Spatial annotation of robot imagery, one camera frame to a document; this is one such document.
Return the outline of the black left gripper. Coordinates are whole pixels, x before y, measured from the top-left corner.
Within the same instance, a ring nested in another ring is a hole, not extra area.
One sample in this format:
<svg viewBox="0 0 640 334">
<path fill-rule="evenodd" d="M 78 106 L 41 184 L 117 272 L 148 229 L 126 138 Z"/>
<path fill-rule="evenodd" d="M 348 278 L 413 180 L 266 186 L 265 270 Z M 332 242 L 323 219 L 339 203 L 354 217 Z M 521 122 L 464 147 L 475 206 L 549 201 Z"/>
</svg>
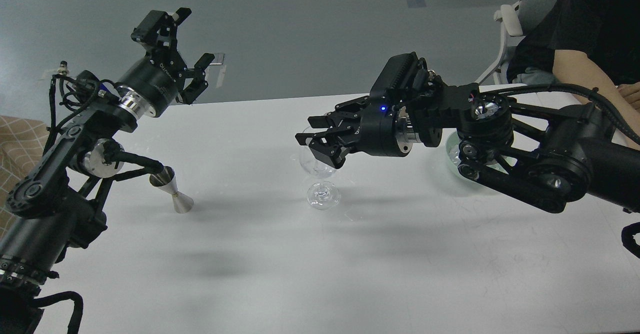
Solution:
<svg viewBox="0 0 640 334">
<path fill-rule="evenodd" d="M 176 97 L 179 104 L 191 105 L 208 88 L 206 70 L 214 53 L 202 54 L 191 69 L 180 54 L 171 54 L 178 52 L 178 26 L 191 13 L 187 7 L 175 13 L 151 10 L 131 33 L 147 56 L 119 79 L 116 90 L 121 94 L 118 106 L 136 119 L 160 117 Z"/>
</svg>

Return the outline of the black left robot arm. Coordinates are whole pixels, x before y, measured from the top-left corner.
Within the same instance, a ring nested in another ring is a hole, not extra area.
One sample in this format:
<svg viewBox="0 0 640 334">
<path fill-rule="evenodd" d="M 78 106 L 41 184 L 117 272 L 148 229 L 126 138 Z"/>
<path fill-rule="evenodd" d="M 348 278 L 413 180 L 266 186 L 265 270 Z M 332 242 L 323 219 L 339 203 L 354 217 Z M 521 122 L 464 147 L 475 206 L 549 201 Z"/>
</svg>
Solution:
<svg viewBox="0 0 640 334">
<path fill-rule="evenodd" d="M 206 70 L 215 54 L 204 53 L 189 68 L 178 50 L 178 28 L 191 14 L 150 11 L 131 33 L 146 54 L 117 82 L 105 87 L 88 70 L 69 76 L 67 63 L 52 75 L 49 103 L 61 93 L 62 104 L 73 113 L 51 122 L 43 156 L 7 195 L 6 206 L 18 217 L 1 240 L 1 332 L 32 334 L 44 308 L 70 300 L 67 325 L 77 334 L 83 298 L 75 291 L 40 296 L 52 270 L 66 250 L 87 248 L 107 229 L 103 212 L 114 182 L 148 175 L 150 184 L 173 200 L 177 213 L 187 213 L 194 200 L 178 189 L 173 168 L 149 157 L 126 152 L 114 140 L 119 132 L 133 132 L 142 116 L 157 118 L 176 101 L 192 104 L 208 88 Z"/>
</svg>

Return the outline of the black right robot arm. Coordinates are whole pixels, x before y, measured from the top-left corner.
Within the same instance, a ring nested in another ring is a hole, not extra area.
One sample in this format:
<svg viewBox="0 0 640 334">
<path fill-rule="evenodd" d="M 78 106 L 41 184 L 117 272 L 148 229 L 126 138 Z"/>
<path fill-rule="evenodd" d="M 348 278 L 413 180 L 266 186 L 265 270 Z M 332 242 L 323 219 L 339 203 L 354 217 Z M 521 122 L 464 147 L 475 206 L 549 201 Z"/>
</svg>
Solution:
<svg viewBox="0 0 640 334">
<path fill-rule="evenodd" d="M 639 220 L 639 152 L 598 104 L 567 85 L 488 85 L 503 114 L 478 128 L 476 83 L 445 85 L 414 53 L 374 62 L 363 94 L 300 97 L 279 136 L 294 175 L 295 215 L 327 229 L 337 256 L 359 264 L 445 264 L 490 259 L 639 270 L 622 243 Z M 351 142 L 332 182 L 329 211 L 307 202 L 314 178 L 298 163 L 297 134 L 317 115 Z"/>
</svg>

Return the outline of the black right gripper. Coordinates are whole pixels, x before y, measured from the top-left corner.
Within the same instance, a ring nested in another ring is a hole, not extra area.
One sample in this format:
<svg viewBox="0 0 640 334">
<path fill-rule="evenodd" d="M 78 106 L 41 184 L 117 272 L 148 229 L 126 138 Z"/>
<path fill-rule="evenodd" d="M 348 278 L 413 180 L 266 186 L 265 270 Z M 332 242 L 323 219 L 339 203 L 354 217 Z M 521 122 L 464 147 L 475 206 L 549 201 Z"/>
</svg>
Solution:
<svg viewBox="0 0 640 334">
<path fill-rule="evenodd" d="M 398 115 L 388 99 L 362 96 L 347 100 L 336 104 L 333 111 L 308 117 L 311 128 L 327 130 L 298 133 L 298 143 L 309 147 L 315 159 L 334 169 L 342 168 L 349 154 L 406 157 L 413 144 L 398 139 Z"/>
</svg>

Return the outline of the person hand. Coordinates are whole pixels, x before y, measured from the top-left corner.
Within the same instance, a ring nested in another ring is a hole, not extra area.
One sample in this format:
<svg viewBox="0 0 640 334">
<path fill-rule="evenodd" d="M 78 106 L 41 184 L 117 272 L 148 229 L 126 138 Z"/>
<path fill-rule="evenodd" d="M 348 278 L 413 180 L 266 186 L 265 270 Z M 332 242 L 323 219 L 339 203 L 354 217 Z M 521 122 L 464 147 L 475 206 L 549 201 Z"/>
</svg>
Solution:
<svg viewBox="0 0 640 334">
<path fill-rule="evenodd" d="M 618 93 L 637 112 L 640 111 L 640 82 L 633 84 L 620 84 Z"/>
</svg>

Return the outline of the person forearm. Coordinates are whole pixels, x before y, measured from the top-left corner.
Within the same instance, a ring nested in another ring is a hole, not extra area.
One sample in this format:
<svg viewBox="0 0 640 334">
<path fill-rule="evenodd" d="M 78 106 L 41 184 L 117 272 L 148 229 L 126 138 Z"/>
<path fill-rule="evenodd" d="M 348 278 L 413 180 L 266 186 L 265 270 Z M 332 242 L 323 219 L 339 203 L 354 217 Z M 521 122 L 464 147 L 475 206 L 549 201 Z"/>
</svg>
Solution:
<svg viewBox="0 0 640 334">
<path fill-rule="evenodd" d="M 610 101 L 620 112 L 622 118 L 638 134 L 640 115 L 622 98 L 617 85 L 586 53 L 577 50 L 555 50 L 551 71 L 561 83 L 574 84 L 592 90 L 598 88 L 599 94 Z"/>
</svg>

